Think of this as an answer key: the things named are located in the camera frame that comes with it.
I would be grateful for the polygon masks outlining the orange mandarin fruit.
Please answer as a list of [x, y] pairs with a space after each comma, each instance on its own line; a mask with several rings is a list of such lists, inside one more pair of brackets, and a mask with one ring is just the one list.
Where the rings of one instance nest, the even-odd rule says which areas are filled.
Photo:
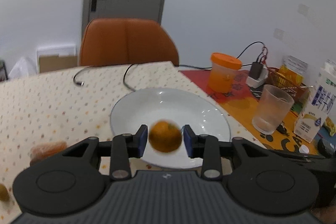
[[158, 152], [171, 153], [182, 144], [181, 129], [173, 122], [157, 121], [149, 131], [149, 143]]

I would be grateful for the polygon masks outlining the small green-brown round fruit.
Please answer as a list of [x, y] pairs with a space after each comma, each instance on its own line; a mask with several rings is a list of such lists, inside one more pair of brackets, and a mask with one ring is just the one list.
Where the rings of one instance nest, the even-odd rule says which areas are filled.
[[9, 192], [7, 188], [0, 184], [0, 201], [8, 202], [10, 200]]

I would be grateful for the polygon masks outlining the white plate blue rim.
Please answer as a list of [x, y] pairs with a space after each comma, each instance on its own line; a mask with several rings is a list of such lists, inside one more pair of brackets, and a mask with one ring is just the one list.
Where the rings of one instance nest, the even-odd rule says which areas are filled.
[[179, 89], [145, 88], [122, 97], [112, 108], [110, 127], [114, 136], [134, 134], [145, 124], [159, 121], [177, 128], [188, 124], [195, 134], [213, 135], [219, 141], [231, 140], [231, 129], [223, 111], [210, 101]]

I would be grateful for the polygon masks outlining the red orange placemat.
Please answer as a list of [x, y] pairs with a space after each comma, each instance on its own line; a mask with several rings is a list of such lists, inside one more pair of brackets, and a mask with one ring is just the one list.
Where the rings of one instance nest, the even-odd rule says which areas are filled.
[[295, 122], [298, 114], [286, 107], [289, 96], [276, 87], [252, 89], [246, 84], [247, 71], [237, 73], [229, 93], [217, 93], [209, 87], [209, 71], [187, 69], [182, 73], [268, 149], [298, 152], [304, 145], [311, 154], [317, 155], [319, 140], [328, 141], [335, 146], [335, 136], [330, 136], [324, 127], [320, 128], [311, 142], [296, 135]]

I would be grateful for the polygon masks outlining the floral patterned tablecloth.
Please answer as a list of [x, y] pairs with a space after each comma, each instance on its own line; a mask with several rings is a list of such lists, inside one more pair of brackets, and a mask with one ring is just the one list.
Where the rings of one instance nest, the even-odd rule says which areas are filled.
[[172, 63], [73, 68], [1, 83], [1, 184], [11, 189], [36, 145], [89, 136], [112, 138], [110, 112], [129, 88], [174, 88], [207, 94]]

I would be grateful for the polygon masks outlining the frosted plastic cup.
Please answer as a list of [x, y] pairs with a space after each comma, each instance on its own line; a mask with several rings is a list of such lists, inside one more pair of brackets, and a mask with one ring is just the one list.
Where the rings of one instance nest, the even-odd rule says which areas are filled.
[[284, 120], [294, 99], [286, 91], [273, 85], [264, 85], [252, 125], [265, 135], [271, 135]]

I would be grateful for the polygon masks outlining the orange lidded plastic container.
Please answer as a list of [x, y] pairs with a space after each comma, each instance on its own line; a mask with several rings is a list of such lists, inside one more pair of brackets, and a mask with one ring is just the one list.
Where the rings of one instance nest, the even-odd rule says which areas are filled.
[[208, 87], [217, 93], [229, 93], [237, 72], [242, 68], [242, 62], [236, 57], [214, 52], [210, 58], [212, 68]]

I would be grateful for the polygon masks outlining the plastic bag with sausage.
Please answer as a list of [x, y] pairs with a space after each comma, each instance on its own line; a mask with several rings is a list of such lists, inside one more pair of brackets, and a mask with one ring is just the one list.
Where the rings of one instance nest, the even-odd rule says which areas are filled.
[[53, 156], [67, 148], [65, 141], [54, 141], [34, 146], [30, 149], [30, 166]]

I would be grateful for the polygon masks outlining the milk carton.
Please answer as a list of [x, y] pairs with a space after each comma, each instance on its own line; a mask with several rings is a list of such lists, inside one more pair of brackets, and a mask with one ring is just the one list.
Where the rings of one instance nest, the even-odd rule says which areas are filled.
[[334, 106], [335, 61], [327, 60], [297, 117], [294, 133], [311, 143]]

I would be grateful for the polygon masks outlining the black power adapter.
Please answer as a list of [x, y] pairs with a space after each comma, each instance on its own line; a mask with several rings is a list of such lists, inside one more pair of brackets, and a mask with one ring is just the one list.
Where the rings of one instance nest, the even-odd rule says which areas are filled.
[[266, 66], [266, 59], [267, 59], [267, 54], [266, 53], [261, 53], [260, 56], [257, 57], [257, 60], [254, 61], [251, 65], [251, 68], [249, 70], [248, 76], [254, 80], [259, 79], [262, 70]]

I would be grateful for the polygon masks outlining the orange leather chair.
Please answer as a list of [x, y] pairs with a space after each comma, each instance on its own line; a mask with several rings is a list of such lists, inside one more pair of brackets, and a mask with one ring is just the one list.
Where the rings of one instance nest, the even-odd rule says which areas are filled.
[[179, 53], [168, 33], [147, 19], [92, 20], [81, 42], [80, 66], [144, 64], [170, 61], [179, 65]]

